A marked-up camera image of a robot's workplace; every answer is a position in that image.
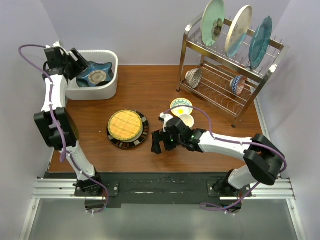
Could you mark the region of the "dark blue trivet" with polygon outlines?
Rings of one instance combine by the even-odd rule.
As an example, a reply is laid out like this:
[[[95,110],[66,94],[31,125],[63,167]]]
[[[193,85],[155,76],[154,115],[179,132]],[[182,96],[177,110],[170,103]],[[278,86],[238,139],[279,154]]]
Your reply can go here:
[[[80,88],[102,87],[113,80],[114,73],[111,62],[89,61],[88,63],[88,68],[76,77],[76,83]]]

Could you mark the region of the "black patterned rim plate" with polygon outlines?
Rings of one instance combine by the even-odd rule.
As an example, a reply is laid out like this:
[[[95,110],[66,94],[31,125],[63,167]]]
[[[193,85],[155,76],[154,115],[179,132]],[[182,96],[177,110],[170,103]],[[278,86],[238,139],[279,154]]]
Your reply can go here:
[[[145,141],[148,136],[150,128],[149,128],[149,122],[148,122],[147,118],[139,111],[136,111],[136,110],[132,110],[132,111],[137,112],[142,120],[142,131],[138,134],[137,137],[133,138],[132,140],[128,140],[128,141],[117,140],[110,135],[110,133],[108,131],[108,126],[106,127],[107,136],[108,136],[109,140],[111,141],[111,143],[113,145],[115,145],[116,147],[119,147],[122,149],[134,148],[134,147],[140,145],[143,141]]]

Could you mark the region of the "white ceramic mug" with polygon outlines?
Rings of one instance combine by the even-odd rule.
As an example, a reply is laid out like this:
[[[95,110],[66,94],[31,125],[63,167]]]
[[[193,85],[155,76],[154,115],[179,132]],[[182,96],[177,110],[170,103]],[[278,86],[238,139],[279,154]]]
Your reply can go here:
[[[192,128],[195,124],[194,118],[189,114],[181,114],[179,118],[183,121],[183,123],[188,126],[189,128]]]

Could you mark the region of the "woven straw round mat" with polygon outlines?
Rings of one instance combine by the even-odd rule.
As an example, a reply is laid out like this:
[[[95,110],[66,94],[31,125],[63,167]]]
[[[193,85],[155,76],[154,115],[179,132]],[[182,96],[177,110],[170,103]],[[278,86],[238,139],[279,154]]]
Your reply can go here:
[[[108,121],[107,130],[116,140],[129,141],[137,137],[143,128],[141,117],[133,110],[120,110]]]

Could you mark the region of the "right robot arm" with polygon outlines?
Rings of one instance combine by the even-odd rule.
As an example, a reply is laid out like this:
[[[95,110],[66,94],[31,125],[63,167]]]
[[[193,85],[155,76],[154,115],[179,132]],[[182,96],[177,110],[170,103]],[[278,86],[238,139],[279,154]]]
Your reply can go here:
[[[151,151],[161,154],[161,143],[166,151],[182,146],[190,152],[218,153],[243,160],[243,167],[230,170],[212,186],[214,191],[230,197],[252,183],[274,185],[286,167],[284,155],[262,134],[253,138],[213,134],[205,129],[192,129],[181,118],[169,115],[163,120],[163,128],[152,132]]]

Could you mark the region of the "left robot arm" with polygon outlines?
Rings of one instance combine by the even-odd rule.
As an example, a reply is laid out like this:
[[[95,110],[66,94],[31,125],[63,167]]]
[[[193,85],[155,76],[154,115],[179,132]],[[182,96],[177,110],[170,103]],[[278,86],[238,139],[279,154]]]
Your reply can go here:
[[[77,190],[91,196],[104,192],[104,184],[96,168],[88,161],[79,143],[78,128],[66,109],[69,81],[89,67],[89,62],[75,49],[62,47],[44,50],[47,61],[40,69],[46,85],[43,107],[34,114],[34,121],[48,147],[60,152],[60,161],[67,160],[76,173]]]

